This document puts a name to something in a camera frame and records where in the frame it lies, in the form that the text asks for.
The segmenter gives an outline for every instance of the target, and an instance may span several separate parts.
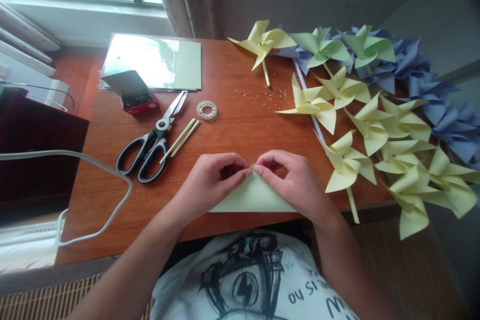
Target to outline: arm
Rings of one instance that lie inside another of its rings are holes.
[[[139,319],[182,229],[251,174],[247,161],[235,153],[202,155],[173,199],[68,319]]]
[[[254,168],[287,203],[310,219],[323,274],[361,319],[403,319],[393,299],[373,274],[343,216],[325,194],[308,160],[286,151],[261,155]],[[288,171],[285,179],[275,171]]]

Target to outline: hand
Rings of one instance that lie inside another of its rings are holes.
[[[204,154],[169,202],[175,216],[186,225],[207,213],[252,175],[248,162],[229,152]]]
[[[275,174],[280,168],[288,171],[285,179]],[[304,156],[271,150],[258,158],[253,170],[292,208],[315,225],[322,227],[332,215],[340,215]]]

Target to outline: red box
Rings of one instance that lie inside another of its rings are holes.
[[[130,115],[159,108],[157,98],[135,70],[101,78],[120,96],[121,106]]]

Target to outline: pinwheel stick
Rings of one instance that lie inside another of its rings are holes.
[[[355,221],[355,224],[360,224],[359,214],[357,213],[357,207],[355,206],[354,194],[352,193],[352,188],[350,186],[346,188],[346,193],[348,194],[353,221]]]
[[[329,67],[327,66],[327,63],[324,62],[324,63],[323,63],[323,66],[325,67],[326,72],[327,72],[328,75],[330,76],[330,79],[332,79],[332,78],[334,77],[334,75],[332,74],[332,72],[330,71]]]
[[[269,73],[267,72],[267,65],[265,65],[265,60],[261,61],[261,66],[263,67],[263,73],[265,74],[266,85],[270,87]]]

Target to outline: person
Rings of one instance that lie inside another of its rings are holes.
[[[205,154],[68,319],[139,319],[152,296],[151,319],[404,318],[305,157],[271,150],[253,170],[311,220],[324,277],[303,242],[254,229],[216,236],[159,278],[182,229],[252,175],[236,153]]]

